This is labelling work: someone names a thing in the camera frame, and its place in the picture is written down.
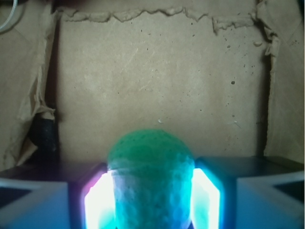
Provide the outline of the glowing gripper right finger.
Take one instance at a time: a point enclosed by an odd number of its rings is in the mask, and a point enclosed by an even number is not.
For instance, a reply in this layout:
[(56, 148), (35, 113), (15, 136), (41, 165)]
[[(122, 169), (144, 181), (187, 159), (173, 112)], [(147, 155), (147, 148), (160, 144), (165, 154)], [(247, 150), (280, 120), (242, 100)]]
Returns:
[(302, 229), (305, 166), (278, 156), (203, 156), (193, 172), (191, 228)]

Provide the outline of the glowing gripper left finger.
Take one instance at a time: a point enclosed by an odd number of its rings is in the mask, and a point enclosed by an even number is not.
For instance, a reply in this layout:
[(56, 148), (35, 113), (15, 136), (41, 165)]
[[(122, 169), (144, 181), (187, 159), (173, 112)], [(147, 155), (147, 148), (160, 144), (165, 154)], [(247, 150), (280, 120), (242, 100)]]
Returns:
[(105, 163), (22, 165), (0, 174), (3, 229), (113, 229)]

